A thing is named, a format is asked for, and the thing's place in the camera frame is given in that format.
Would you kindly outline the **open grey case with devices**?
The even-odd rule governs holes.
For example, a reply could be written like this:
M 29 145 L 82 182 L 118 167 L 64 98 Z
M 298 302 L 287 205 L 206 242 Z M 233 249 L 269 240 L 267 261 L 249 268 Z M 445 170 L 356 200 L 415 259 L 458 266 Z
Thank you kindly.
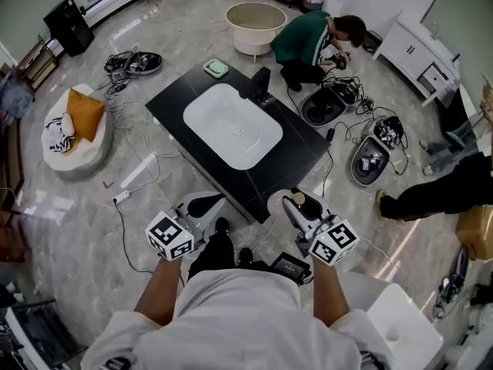
M 361 138 L 350 161 L 350 174 L 354 182 L 362 187 L 375 183 L 388 165 L 398 176 L 404 174 L 409 164 L 406 154 L 407 138 L 404 127 L 397 116 L 379 116 L 370 119 L 362 130 Z M 391 156 L 394 151 L 404 154 L 404 167 L 399 170 L 397 161 Z

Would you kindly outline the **round white side table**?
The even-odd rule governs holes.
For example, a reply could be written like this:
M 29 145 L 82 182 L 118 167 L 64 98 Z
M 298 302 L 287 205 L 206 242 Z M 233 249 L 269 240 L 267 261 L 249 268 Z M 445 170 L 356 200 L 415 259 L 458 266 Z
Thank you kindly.
M 256 61 L 271 50 L 270 43 L 287 24 L 288 17 L 274 5 L 244 2 L 231 6 L 225 19 L 233 29 L 234 48 Z

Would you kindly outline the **white inset sink basin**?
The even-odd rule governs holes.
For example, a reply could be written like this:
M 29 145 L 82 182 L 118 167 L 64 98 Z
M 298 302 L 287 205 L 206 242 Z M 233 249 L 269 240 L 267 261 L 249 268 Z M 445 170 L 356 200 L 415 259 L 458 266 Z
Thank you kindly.
M 281 125 L 227 83 L 210 87 L 183 112 L 185 124 L 235 170 L 255 167 L 282 139 Z

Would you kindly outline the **open grey case, dark lining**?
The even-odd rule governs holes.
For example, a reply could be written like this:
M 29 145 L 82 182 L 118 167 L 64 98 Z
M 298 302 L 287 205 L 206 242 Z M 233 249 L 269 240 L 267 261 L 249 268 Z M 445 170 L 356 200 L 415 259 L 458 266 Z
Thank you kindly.
M 363 98 L 364 88 L 358 78 L 332 78 L 303 101 L 301 117 L 313 127 L 326 126 L 340 115 L 354 111 Z

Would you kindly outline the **green soap dish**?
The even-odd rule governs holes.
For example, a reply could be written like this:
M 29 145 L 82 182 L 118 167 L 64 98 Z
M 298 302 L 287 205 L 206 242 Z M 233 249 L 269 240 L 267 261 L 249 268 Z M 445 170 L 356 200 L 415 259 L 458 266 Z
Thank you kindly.
M 204 63 L 203 69 L 215 79 L 222 79 L 229 72 L 229 67 L 216 58 L 212 58 Z

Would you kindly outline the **black waist display device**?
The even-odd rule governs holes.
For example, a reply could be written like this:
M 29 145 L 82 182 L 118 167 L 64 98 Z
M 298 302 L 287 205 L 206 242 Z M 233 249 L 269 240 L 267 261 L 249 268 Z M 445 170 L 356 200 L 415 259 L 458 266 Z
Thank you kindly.
M 298 287 L 309 284 L 313 280 L 310 265 L 286 252 L 282 252 L 269 269 L 275 274 L 290 279 Z

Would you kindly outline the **person's black trousers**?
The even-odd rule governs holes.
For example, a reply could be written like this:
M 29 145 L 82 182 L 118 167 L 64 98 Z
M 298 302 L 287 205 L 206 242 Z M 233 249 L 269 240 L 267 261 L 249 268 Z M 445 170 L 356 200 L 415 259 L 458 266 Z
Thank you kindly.
M 202 271 L 245 269 L 273 273 L 264 261 L 253 260 L 252 265 L 248 268 L 237 267 L 237 262 L 238 259 L 235 261 L 233 243 L 230 237 L 221 237 L 214 233 L 210 236 L 209 242 L 201 251 L 198 258 L 191 264 L 187 281 L 190 281 Z

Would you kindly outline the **person's left forearm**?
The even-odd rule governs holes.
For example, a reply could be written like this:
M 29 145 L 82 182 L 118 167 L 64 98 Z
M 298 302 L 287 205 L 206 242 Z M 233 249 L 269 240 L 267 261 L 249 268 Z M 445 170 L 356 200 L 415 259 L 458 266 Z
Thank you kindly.
M 137 301 L 135 312 L 162 327 L 172 321 L 181 277 L 181 263 L 181 257 L 173 261 L 162 258 L 159 260 L 149 283 Z

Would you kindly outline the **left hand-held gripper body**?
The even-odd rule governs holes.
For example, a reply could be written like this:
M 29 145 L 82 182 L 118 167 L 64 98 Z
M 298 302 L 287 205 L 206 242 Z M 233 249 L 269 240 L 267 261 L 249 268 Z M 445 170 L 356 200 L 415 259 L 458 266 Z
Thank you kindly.
M 195 251 L 205 243 L 204 232 L 211 222 L 211 210 L 189 209 L 189 205 L 160 211 L 146 228 L 149 244 L 167 261 Z

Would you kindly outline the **black sink countertop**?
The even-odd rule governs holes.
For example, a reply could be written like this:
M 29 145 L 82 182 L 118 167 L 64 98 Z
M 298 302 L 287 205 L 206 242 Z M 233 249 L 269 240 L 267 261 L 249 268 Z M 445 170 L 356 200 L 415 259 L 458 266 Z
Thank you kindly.
M 249 82 L 247 76 L 232 66 L 222 79 L 215 79 L 198 64 L 158 93 L 146 107 L 184 150 L 186 158 L 213 180 L 245 218 L 263 223 L 270 216 L 269 196 L 296 187 L 324 155 L 328 142 L 270 95 L 267 103 L 254 104 L 281 125 L 281 141 L 255 167 L 249 170 L 229 167 L 185 124 L 183 112 L 218 83 L 227 83 L 239 92 Z

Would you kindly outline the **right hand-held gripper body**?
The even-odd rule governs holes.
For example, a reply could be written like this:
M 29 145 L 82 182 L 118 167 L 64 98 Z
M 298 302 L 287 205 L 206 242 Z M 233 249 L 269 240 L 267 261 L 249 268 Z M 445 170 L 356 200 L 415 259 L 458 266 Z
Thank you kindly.
M 360 237 L 347 219 L 330 214 L 310 225 L 307 231 L 299 229 L 296 245 L 303 255 L 311 255 L 327 266 L 342 261 L 359 243 Z

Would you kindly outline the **orange cushion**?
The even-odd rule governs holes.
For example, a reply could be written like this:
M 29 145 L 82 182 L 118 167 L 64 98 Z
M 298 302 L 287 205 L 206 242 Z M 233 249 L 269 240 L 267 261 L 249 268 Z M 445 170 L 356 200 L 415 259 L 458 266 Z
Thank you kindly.
M 66 112 L 72 118 L 75 134 L 92 142 L 105 112 L 104 103 L 71 88 Z

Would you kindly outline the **person's white shirt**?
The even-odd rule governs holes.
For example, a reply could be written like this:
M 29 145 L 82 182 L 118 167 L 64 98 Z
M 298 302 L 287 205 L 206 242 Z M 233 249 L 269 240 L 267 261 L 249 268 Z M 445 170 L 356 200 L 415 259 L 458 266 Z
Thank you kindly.
M 331 327 L 306 313 L 291 280 L 244 269 L 203 271 L 161 327 L 118 311 L 85 353 L 82 370 L 397 370 L 360 309 Z

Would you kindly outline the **black basin faucet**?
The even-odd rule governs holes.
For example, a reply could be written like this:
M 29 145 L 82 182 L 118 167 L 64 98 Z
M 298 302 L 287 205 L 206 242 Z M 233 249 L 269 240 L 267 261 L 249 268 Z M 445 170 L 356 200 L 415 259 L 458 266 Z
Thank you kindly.
M 239 91 L 240 98 L 249 99 L 258 105 L 267 103 L 270 98 L 268 92 L 270 75 L 270 69 L 265 66 L 261 67 L 250 79 L 250 82 Z

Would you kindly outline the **black speaker cabinet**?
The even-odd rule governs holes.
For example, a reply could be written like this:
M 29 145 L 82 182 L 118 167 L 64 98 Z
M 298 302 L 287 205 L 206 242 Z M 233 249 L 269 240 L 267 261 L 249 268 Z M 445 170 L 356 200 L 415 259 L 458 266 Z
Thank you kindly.
M 45 17 L 50 35 L 56 39 L 69 56 L 84 53 L 94 40 L 94 35 L 74 0 L 63 0 Z

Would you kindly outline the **person's right forearm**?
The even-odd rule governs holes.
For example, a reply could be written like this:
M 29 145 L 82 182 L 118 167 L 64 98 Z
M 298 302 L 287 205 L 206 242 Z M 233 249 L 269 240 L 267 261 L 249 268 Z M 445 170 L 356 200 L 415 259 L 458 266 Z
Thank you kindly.
M 327 327 L 350 312 L 334 267 L 314 261 L 314 317 Z

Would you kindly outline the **zebra striped cushion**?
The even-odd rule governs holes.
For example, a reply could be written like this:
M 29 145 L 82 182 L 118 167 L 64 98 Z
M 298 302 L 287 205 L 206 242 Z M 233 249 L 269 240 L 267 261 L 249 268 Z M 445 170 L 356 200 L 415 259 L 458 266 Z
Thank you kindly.
M 75 127 L 68 113 L 55 117 L 45 124 L 49 149 L 55 153 L 67 153 L 75 142 Z

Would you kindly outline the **white round floor seat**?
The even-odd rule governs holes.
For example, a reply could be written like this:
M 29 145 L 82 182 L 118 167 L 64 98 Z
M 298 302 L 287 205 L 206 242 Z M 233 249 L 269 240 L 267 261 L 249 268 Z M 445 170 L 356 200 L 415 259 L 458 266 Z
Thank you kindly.
M 69 90 L 67 89 L 49 110 L 42 130 L 42 155 L 45 163 L 65 180 L 80 180 L 94 173 L 109 153 L 113 140 L 113 119 L 108 109 L 102 115 L 92 142 L 75 135 L 75 142 L 67 153 L 55 153 L 49 149 L 45 124 L 67 113 Z

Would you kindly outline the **white drawer cabinet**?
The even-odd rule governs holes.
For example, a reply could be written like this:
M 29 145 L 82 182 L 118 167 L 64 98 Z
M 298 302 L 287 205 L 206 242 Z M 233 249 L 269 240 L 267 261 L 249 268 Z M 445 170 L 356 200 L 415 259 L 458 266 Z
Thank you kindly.
M 458 60 L 412 12 L 403 11 L 396 18 L 373 58 L 379 56 L 396 67 L 423 95 L 423 107 L 459 86 Z

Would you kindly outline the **large cardboard box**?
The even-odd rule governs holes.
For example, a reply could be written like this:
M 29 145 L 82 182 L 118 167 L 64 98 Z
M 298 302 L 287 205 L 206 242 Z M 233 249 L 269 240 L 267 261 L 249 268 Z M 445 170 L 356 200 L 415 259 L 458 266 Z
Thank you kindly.
M 493 259 L 493 206 L 474 206 L 462 213 L 455 233 L 471 259 Z

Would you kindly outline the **white freestanding washbasin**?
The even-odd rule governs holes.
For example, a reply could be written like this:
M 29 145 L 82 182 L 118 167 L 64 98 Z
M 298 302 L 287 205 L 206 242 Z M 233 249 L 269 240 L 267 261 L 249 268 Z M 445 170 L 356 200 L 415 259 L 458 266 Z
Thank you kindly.
M 444 339 L 398 284 L 388 284 L 368 303 L 367 314 L 400 370 L 425 370 Z

